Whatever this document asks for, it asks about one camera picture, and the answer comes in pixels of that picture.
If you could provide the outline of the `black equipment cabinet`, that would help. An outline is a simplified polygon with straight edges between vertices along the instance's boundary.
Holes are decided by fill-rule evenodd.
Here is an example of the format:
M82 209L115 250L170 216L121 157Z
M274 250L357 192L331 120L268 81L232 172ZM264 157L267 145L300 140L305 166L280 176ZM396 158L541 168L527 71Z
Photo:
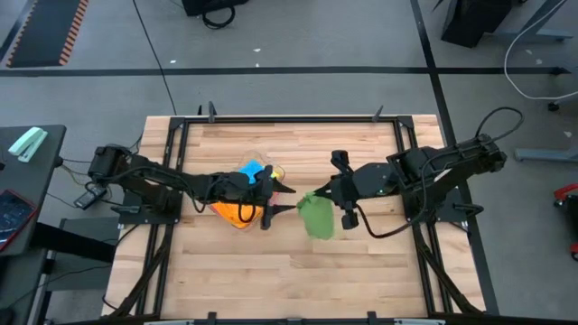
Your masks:
M466 48L494 33L512 9L511 0L449 0L441 39Z

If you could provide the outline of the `grey desk base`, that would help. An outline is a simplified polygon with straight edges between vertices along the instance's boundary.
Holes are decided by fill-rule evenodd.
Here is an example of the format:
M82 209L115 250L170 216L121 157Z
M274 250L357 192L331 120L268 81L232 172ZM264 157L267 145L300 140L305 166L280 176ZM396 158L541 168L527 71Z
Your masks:
M59 228L74 234L90 237L114 246L119 238L118 218L63 219ZM98 260L53 252L50 271L45 278L48 292L104 290L107 288L112 264Z

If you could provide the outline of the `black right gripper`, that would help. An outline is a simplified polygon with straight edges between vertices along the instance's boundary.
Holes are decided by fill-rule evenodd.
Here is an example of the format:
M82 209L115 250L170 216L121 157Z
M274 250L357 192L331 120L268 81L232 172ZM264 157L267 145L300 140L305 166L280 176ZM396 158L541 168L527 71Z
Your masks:
M332 200L345 214L341 217L344 229L353 229L359 225L359 200L375 199L397 195L399 188L397 177L386 162L369 162L357 170L350 166L347 151L331 152L331 164L339 173L331 176L329 183L315 190L315 196Z

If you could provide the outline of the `clear plastic bin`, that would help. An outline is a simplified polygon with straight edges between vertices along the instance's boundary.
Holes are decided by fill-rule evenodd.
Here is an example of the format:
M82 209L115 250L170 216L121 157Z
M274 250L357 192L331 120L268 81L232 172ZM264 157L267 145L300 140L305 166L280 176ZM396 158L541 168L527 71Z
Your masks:
M274 162L272 159L270 159L268 156L261 154L257 151L248 151L244 154L243 158L241 159L240 163L238 164L238 167L235 169L236 172L238 172L239 167L246 163L248 160L251 159L255 159L258 160L260 163L262 163L265 167L267 165L272 165L273 166L273 171L276 171L280 174L280 178L278 179L279 181L282 181L285 177L285 171L284 169L277 164L276 162ZM245 228L248 229L250 228L252 225L254 225L257 221L254 221L249 227Z

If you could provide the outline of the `mint green stapler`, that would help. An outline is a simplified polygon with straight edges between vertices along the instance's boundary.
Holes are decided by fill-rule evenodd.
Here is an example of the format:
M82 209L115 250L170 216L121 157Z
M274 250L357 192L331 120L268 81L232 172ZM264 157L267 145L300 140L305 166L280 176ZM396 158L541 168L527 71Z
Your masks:
M8 152L21 163L28 163L42 145L48 132L40 127L31 127L21 135L8 149Z

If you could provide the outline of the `black computer tower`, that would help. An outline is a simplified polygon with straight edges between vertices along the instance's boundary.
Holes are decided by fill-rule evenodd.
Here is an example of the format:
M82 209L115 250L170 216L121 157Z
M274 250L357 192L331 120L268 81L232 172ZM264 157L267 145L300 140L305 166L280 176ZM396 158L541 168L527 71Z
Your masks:
M197 16L209 12L218 11L244 5L249 0L181 0L182 7L188 16Z

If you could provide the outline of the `green microfiber towel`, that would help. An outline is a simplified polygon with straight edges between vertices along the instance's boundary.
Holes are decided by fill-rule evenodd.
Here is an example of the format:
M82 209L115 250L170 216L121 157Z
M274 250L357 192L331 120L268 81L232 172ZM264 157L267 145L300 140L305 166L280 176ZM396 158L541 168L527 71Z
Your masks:
M296 205L310 238L329 240L334 235L332 201L307 192Z

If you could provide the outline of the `black mat with orange stripes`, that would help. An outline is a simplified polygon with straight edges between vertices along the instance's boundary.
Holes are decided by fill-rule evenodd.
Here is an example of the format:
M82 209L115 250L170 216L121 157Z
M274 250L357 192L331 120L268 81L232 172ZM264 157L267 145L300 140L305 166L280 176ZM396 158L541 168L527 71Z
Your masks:
M67 65L88 7L89 0L34 0L6 67Z

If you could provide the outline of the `orange microfiber towel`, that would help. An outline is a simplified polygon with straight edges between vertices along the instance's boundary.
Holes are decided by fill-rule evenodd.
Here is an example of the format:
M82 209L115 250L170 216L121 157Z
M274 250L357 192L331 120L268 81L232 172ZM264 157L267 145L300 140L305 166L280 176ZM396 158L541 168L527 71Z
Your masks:
M213 203L210 205L210 209L237 229L249 227L254 221L258 221L264 213L263 207L224 202Z

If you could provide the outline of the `black power adapter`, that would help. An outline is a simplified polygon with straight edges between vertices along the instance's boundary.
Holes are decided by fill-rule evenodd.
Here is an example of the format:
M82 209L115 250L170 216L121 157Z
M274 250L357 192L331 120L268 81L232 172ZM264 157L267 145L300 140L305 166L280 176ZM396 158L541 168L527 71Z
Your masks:
M107 189L101 186L94 186L87 189L73 202L73 206L78 209L86 210L94 203L101 200L107 194Z

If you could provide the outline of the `grey metal desk foot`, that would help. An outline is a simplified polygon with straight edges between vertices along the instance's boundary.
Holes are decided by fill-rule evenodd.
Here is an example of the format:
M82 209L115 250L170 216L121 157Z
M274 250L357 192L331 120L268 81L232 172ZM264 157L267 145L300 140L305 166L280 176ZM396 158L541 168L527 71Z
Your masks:
M485 33L485 36L513 41L518 37L518 32ZM573 35L567 31L539 29L537 32L532 30L524 33L518 40L520 42L563 42L572 38Z
M566 151L546 149L516 149L515 157L518 161L533 160L555 163L578 163L578 149Z

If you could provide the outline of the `red wheeled cart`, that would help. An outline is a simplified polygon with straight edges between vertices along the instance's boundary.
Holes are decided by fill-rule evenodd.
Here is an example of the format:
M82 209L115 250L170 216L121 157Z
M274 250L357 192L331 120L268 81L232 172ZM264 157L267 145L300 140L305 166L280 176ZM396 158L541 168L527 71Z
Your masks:
M575 241L569 247L571 258L578 262L578 183L564 186L554 192L554 207L564 212Z

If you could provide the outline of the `blue microfiber towel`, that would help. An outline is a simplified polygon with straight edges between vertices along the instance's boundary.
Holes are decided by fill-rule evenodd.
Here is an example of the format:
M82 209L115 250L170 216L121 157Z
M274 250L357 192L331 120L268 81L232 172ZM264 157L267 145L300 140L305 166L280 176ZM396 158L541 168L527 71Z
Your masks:
M238 171L240 173L245 174L248 177L248 182L250 184L256 184L257 179L256 175L262 172L265 169L265 166L259 162L258 160L251 159L242 164Z

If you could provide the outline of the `smartphone in red case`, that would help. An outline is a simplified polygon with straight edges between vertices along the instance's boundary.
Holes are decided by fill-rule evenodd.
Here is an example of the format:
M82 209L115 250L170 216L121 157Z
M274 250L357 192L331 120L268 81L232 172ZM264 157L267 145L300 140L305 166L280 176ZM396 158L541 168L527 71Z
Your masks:
M36 211L33 203L15 191L0 193L0 252L17 237Z

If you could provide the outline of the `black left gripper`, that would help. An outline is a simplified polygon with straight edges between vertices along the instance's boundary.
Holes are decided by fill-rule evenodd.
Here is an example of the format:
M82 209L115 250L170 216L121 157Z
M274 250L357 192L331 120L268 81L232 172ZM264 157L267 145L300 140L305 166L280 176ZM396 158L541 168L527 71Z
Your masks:
M273 196L273 192L279 193L296 193L296 190L283 185L278 179L272 179L270 177L271 172L273 171L273 167L271 165L267 165L265 169L256 175L257 183L250 184L248 182L248 177L240 173L240 178L236 180L226 180L225 184L230 190L233 190L231 194L231 198L226 198L224 203L237 203L239 205L253 205L259 206L264 208L264 214L266 214L266 206L269 204L269 200ZM265 187L268 181L272 181L272 190L270 196L268 196ZM272 214L277 215L279 213L295 209L295 205L273 205L272 206Z

